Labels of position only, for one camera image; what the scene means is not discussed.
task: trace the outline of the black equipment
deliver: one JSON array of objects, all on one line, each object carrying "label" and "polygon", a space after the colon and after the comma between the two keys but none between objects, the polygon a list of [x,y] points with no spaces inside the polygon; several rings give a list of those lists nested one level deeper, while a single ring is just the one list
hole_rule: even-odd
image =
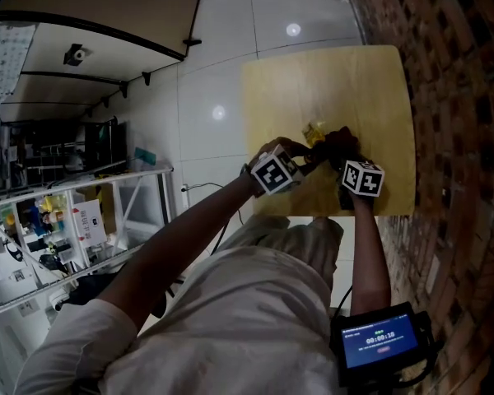
[{"label": "black equipment", "polygon": [[[427,312],[409,303],[331,322],[331,349],[338,359],[341,388],[352,393],[391,393],[422,381],[436,364],[442,342],[435,342]],[[402,369],[426,359],[422,373],[402,381]]]}]

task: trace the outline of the beige pants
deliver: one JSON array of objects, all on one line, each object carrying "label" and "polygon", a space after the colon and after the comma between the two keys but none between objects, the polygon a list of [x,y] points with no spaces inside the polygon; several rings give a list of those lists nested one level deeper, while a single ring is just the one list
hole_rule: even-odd
[{"label": "beige pants", "polygon": [[344,230],[329,218],[315,218],[308,225],[291,228],[285,216],[253,215],[218,251],[234,247],[260,246],[290,254],[307,263],[333,288],[338,247]]}]

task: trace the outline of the light wood tabletop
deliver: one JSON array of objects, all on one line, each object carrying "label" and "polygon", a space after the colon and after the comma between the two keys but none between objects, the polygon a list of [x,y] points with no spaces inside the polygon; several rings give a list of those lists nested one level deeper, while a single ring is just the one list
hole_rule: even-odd
[{"label": "light wood tabletop", "polygon": [[[398,50],[341,47],[266,58],[243,66],[249,154],[275,137],[305,144],[308,122],[324,132],[348,126],[361,152],[385,171],[376,215],[410,215],[415,202],[412,112]],[[337,174],[322,164],[288,193],[257,199],[255,211],[277,216],[350,216],[338,203]]]}]

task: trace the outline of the shirt sleeve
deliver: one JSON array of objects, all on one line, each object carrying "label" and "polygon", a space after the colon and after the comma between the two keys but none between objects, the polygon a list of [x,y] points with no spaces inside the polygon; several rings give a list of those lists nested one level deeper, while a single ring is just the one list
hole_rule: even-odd
[{"label": "shirt sleeve", "polygon": [[78,379],[100,378],[136,336],[132,319],[111,303],[94,299],[84,306],[66,304],[22,367],[14,393],[69,393]]}]

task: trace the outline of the white cube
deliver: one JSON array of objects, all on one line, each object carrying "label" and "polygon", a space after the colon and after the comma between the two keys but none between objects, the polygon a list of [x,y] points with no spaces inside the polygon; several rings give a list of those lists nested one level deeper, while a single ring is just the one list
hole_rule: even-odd
[{"label": "white cube", "polygon": [[346,161],[343,186],[362,196],[380,195],[384,182],[384,170],[368,162]]},{"label": "white cube", "polygon": [[282,145],[277,145],[270,153],[264,152],[251,174],[265,190],[266,194],[286,192],[297,186],[304,176],[284,151]]}]

